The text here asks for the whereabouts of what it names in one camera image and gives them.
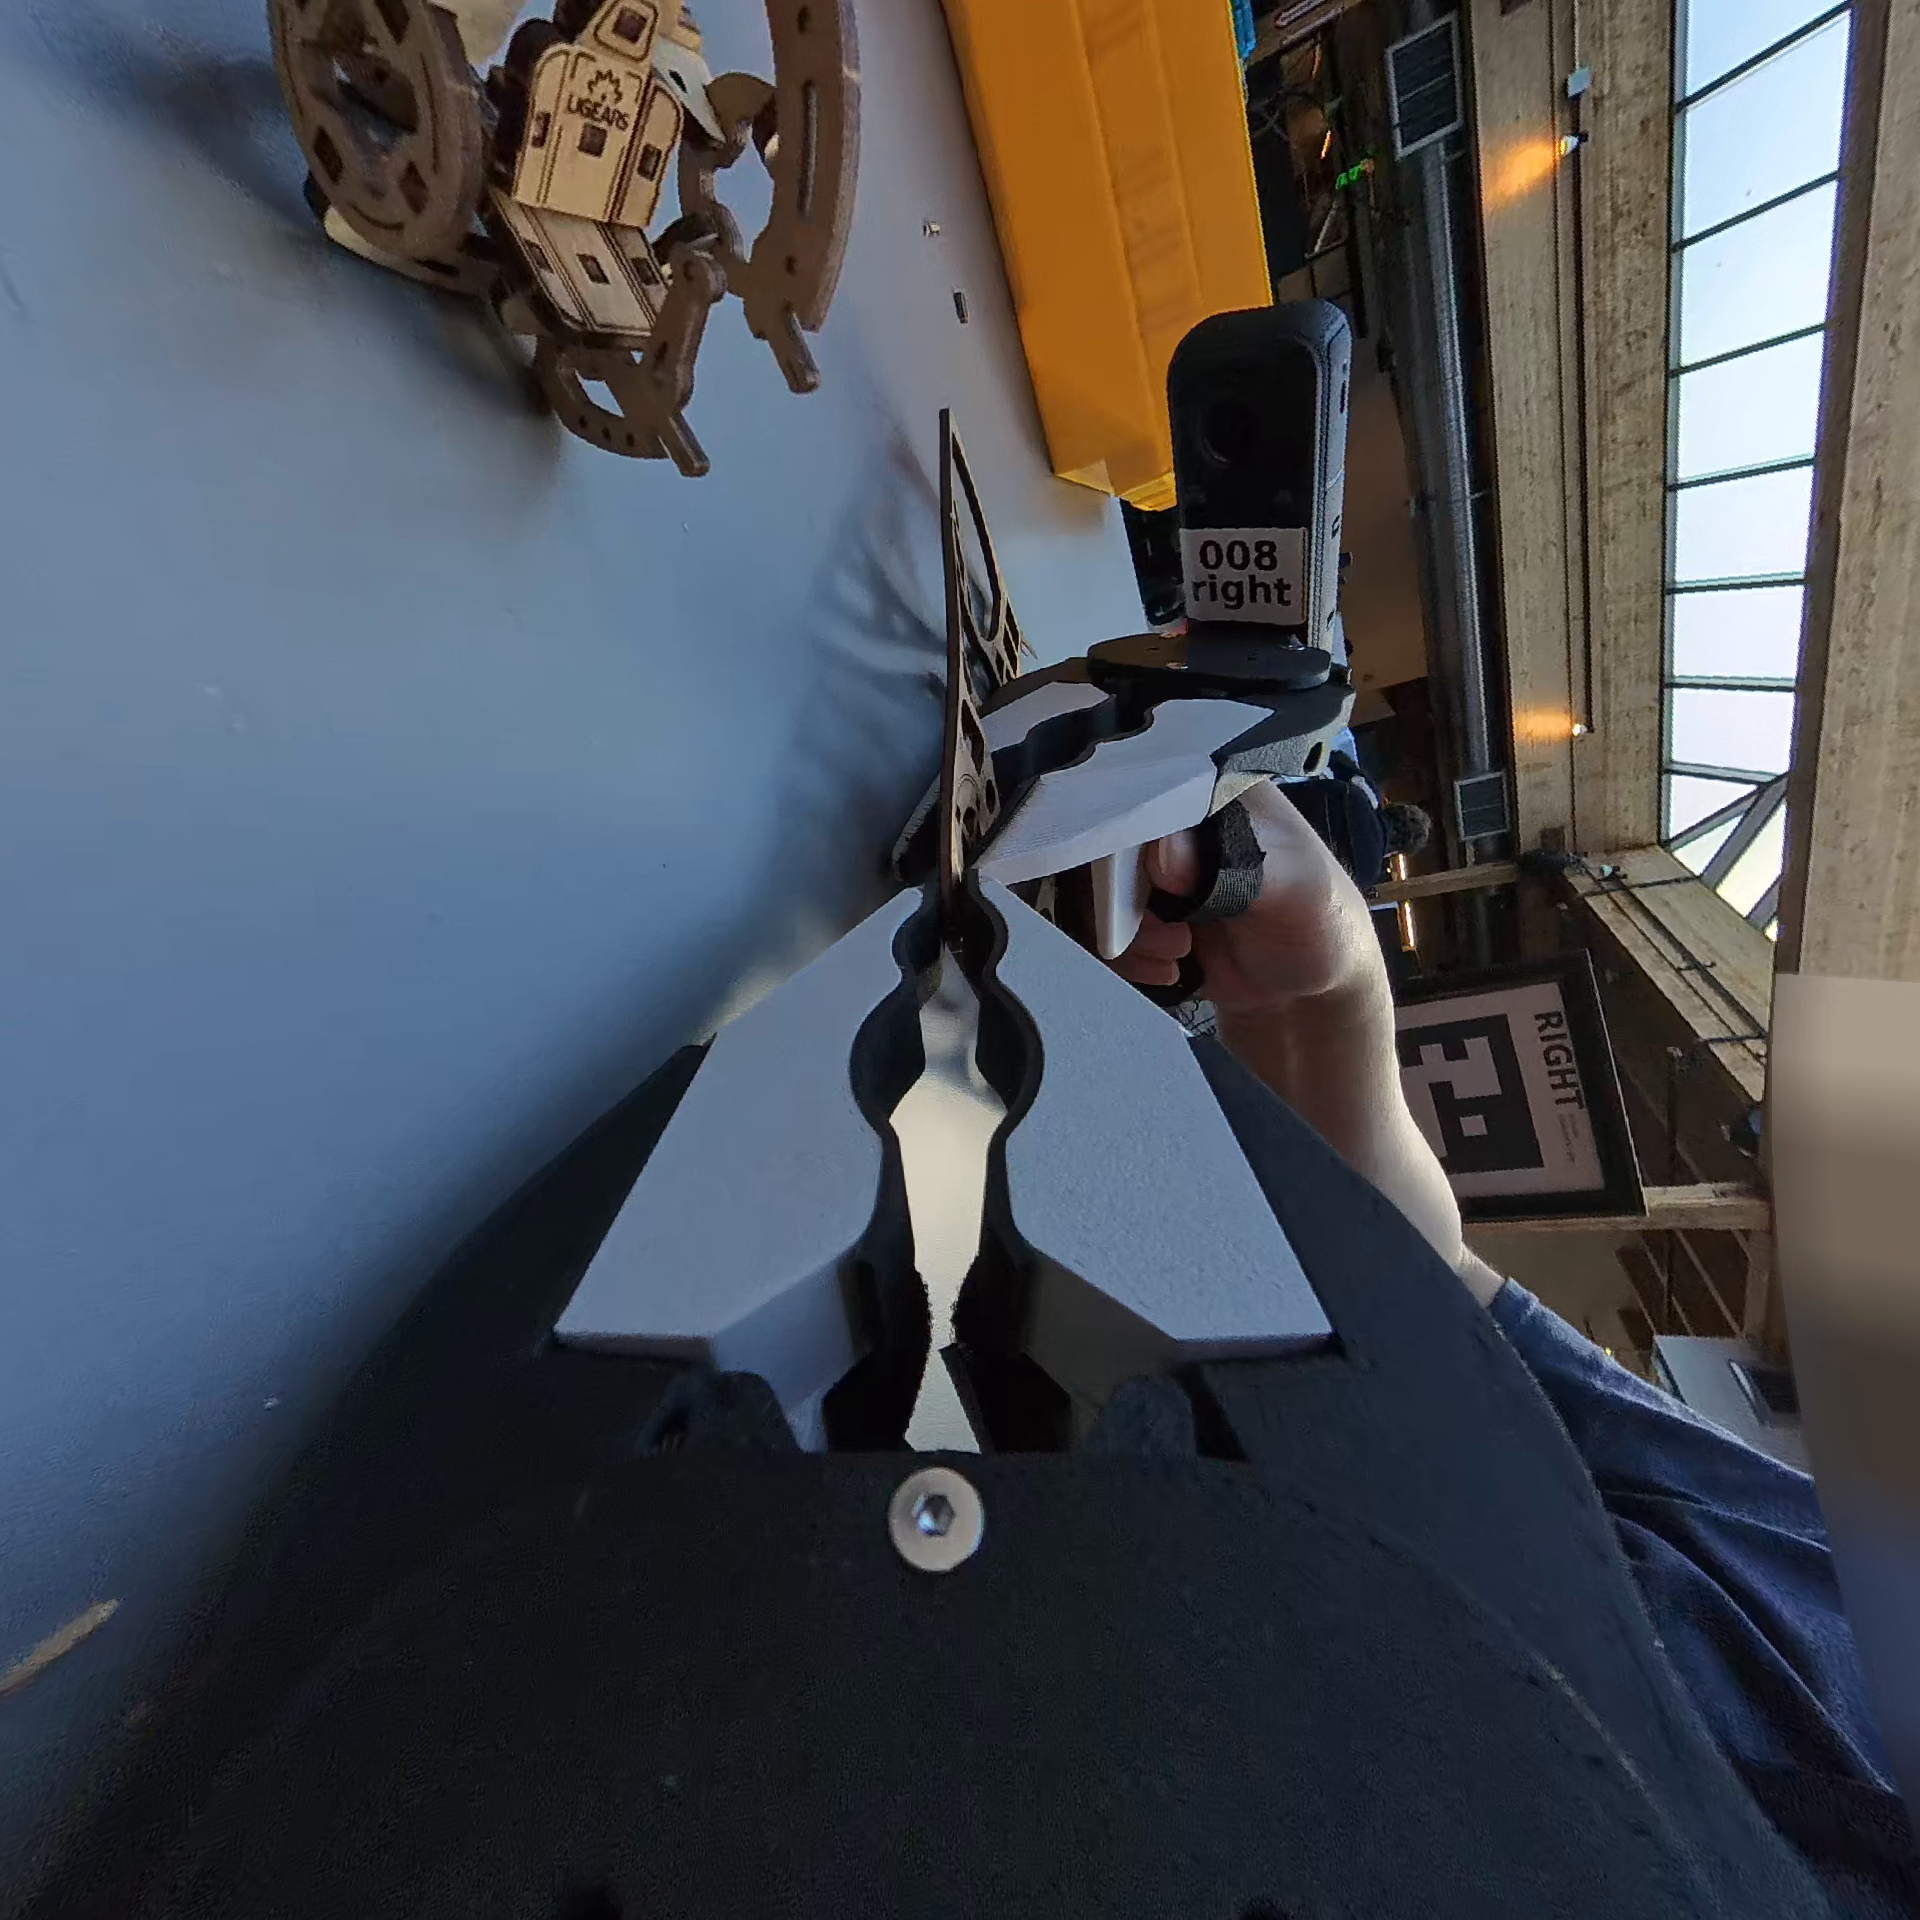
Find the yellow plastic bin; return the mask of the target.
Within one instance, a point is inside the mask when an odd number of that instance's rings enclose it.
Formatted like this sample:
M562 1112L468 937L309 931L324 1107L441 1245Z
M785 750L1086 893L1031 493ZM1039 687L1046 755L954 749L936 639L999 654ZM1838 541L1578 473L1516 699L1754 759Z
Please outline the yellow plastic bin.
M943 2L1052 471L1175 504L1167 365L1270 305L1226 2Z

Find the person's right forearm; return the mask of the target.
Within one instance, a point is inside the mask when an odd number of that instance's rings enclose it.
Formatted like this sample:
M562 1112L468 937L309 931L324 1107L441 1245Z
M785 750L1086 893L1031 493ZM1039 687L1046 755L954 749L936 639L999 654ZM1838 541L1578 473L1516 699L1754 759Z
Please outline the person's right forearm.
M1261 1080L1392 1202L1500 1327L1616 1530L1690 1710L1839 1915L1914 1915L1914 1838L1868 1702L1817 1489L1609 1361L1477 1261L1401 1093L1392 1038Z

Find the person's right hand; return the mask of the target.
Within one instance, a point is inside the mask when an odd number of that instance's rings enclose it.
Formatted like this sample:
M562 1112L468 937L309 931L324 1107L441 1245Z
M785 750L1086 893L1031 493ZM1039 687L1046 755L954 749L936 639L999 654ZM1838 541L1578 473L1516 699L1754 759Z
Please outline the person's right hand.
M1295 1107L1309 1091L1392 1080L1393 1002L1357 888L1277 786L1256 785L1240 805L1261 851L1252 903L1223 921L1142 915L1111 969L1169 989L1194 963L1223 1048Z

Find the framed black-white marker sign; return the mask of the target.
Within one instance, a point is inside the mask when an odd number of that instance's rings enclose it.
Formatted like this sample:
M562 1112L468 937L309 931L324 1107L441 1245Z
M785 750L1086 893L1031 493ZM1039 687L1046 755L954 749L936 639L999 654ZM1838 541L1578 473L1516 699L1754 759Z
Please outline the framed black-white marker sign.
M1584 951L1413 982L1396 1048L1407 1109L1464 1221L1646 1215Z

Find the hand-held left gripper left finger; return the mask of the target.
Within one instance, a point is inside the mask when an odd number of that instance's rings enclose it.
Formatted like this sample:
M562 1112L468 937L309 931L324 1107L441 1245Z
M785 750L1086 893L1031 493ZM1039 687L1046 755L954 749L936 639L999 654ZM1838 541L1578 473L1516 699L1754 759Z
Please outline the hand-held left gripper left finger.
M725 1025L556 1339L754 1376L804 1453L900 1443L928 1298L893 1117L936 975L936 903L908 888Z

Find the large skylight window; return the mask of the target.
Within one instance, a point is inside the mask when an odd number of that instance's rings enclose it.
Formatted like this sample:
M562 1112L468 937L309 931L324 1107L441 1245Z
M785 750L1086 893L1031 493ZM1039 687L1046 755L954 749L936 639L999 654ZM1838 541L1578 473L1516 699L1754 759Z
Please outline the large skylight window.
M1672 7L1661 843L1751 923L1784 877L1854 7Z

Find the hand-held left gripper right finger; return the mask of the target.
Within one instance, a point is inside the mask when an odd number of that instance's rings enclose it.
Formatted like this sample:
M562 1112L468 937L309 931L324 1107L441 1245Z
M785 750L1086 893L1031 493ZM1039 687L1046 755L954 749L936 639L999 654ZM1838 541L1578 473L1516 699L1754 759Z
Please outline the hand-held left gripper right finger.
M999 881L966 882L975 1067L1000 1105L966 1270L966 1423L1066 1453L1137 1378L1337 1336L1180 1025Z

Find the metal duct pipe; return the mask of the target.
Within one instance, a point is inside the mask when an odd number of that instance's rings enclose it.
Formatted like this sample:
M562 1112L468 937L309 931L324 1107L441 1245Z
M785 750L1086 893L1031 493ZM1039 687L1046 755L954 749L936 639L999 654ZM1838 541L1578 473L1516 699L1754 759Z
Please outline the metal duct pipe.
M1503 770L1489 654L1489 591L1481 555L1481 471L1464 334L1453 163L1455 135L1398 160L1405 225L1401 267L1407 323L1407 409L1420 455L1431 550L1434 670L1442 682L1453 778Z

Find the small wooden model assembly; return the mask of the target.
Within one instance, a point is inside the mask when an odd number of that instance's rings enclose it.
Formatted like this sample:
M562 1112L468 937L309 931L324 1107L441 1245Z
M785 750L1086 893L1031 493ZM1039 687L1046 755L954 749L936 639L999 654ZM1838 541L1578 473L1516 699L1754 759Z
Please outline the small wooden model assembly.
M268 6L326 239L477 302L567 433L685 478L713 310L814 394L852 227L855 10L764 14L770 78L713 74L689 6Z

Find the wooden parts sheet round cutouts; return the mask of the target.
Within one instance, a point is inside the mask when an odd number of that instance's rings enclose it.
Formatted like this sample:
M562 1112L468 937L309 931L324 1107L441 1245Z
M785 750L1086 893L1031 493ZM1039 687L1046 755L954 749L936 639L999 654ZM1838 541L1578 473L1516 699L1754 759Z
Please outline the wooden parts sheet round cutouts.
M1000 781L984 703L1020 678L1023 633L951 408L940 411L940 536L945 688L943 758L932 810L935 893L943 947L966 984L977 984L992 933L975 864L1023 803L1026 789L1022 774L1013 782Z

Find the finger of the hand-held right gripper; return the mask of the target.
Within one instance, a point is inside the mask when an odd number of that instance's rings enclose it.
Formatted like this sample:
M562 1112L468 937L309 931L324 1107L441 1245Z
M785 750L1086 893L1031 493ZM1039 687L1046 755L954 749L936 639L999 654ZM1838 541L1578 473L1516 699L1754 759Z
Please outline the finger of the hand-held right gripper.
M1013 819L1034 785L1093 755L1104 741L1135 735L1150 709L1090 679L1039 674L1006 690L1006 703L981 715L999 789L992 827L966 843L973 853L1007 835Z
M981 881L1020 886L1141 849L1207 816L1215 755L1260 729L1255 704L1161 704L1137 731L1042 774L970 858Z

